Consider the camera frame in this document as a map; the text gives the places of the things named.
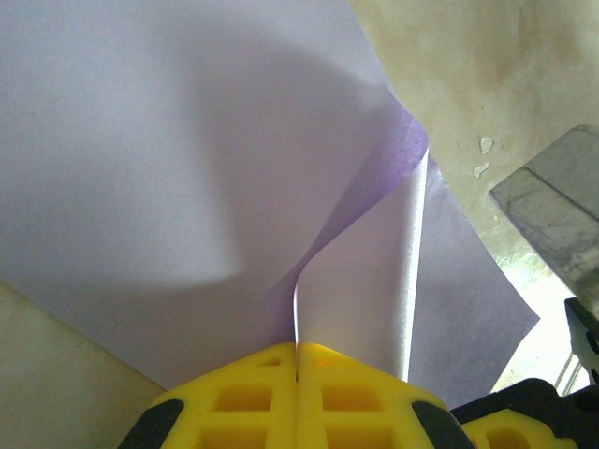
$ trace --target yellow plastic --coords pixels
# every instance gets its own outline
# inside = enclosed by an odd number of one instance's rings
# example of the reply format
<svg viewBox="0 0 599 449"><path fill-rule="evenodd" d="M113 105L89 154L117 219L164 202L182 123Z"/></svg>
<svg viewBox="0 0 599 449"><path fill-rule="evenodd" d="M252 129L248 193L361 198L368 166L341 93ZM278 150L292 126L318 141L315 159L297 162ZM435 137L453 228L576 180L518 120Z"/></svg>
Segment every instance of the yellow plastic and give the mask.
<svg viewBox="0 0 599 449"><path fill-rule="evenodd" d="M529 416L501 410L462 426L477 449L576 449L569 439L553 436L551 428Z"/></svg>
<svg viewBox="0 0 599 449"><path fill-rule="evenodd" d="M168 391L162 449L433 449L411 404L435 396L317 344L284 343Z"/></svg>

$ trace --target white spot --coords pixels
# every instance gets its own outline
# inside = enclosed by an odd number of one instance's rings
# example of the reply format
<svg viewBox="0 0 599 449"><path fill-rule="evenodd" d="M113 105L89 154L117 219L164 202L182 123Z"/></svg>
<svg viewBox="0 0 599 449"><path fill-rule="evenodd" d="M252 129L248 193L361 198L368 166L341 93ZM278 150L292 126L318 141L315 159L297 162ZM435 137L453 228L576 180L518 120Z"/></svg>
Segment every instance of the white spot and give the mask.
<svg viewBox="0 0 599 449"><path fill-rule="evenodd" d="M491 151L491 149L493 148L493 145L495 144L495 142L493 141L492 138L488 137L488 136L483 136L480 139L480 151L483 154L489 154L489 152Z"/></svg>
<svg viewBox="0 0 599 449"><path fill-rule="evenodd" d="M487 171L489 169L489 163L487 162L486 164L475 168L475 176L477 179L480 178L480 175L482 175L485 171Z"/></svg>

